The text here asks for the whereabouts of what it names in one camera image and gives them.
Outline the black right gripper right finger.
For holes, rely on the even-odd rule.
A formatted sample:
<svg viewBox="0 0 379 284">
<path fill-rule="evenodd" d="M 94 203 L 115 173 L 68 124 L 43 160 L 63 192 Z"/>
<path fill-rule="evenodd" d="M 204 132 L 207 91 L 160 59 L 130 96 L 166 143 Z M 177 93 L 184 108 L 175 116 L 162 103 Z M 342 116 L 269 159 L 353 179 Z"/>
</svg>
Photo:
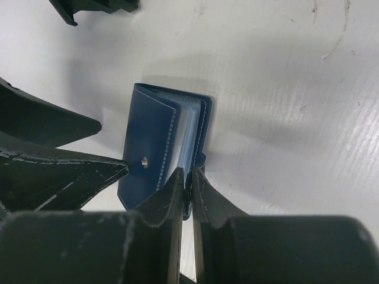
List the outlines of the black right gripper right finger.
<svg viewBox="0 0 379 284">
<path fill-rule="evenodd" d="M 192 213 L 197 282 L 238 280 L 232 218 L 248 214 L 214 189 L 202 170 L 192 171 Z"/>
</svg>

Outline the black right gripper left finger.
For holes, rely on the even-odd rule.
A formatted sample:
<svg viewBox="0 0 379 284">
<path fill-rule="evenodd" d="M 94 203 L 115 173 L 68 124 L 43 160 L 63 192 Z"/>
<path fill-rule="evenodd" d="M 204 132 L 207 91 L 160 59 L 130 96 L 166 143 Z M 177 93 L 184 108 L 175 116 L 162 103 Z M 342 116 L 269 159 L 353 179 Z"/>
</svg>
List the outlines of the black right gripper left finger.
<svg viewBox="0 0 379 284">
<path fill-rule="evenodd" d="M 165 185 L 134 209 L 130 283 L 178 283 L 184 171 L 176 168 Z"/>
</svg>

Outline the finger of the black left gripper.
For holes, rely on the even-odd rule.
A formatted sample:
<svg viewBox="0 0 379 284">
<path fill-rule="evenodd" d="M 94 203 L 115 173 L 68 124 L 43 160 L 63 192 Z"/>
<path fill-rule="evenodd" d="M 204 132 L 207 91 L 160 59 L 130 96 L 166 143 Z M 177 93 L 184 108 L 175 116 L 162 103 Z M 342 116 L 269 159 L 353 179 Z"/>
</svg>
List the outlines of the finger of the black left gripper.
<svg viewBox="0 0 379 284">
<path fill-rule="evenodd" d="M 95 135 L 99 121 L 30 95 L 1 79 L 1 131 L 46 147 Z"/>
<path fill-rule="evenodd" d="M 125 161 L 78 152 L 1 148 L 1 207 L 16 211 L 75 211 L 128 174 Z"/>
</svg>

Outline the blue leather card holder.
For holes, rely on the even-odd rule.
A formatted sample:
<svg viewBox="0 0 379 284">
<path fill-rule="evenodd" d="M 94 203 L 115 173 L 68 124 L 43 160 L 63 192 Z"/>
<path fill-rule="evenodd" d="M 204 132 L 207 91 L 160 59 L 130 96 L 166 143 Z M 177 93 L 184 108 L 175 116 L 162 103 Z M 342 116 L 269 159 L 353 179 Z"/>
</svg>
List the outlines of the blue leather card holder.
<svg viewBox="0 0 379 284">
<path fill-rule="evenodd" d="M 190 174 L 195 167 L 205 167 L 203 147 L 212 104 L 207 95 L 134 84 L 123 151 L 129 173 L 117 191 L 125 209 L 146 201 L 179 167 L 185 184 L 183 219 L 190 217 Z"/>
</svg>

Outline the black plastic card tray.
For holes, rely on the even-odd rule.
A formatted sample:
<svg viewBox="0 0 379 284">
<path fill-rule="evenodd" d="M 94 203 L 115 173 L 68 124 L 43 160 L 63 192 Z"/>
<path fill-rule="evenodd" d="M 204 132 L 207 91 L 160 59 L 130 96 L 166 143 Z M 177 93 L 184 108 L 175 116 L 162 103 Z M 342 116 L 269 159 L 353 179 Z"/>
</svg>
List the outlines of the black plastic card tray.
<svg viewBox="0 0 379 284">
<path fill-rule="evenodd" d="M 138 0 L 49 0 L 53 8 L 68 25 L 76 27 L 74 14 L 79 11 L 106 12 L 112 14 L 118 10 L 134 12 L 139 8 Z"/>
</svg>

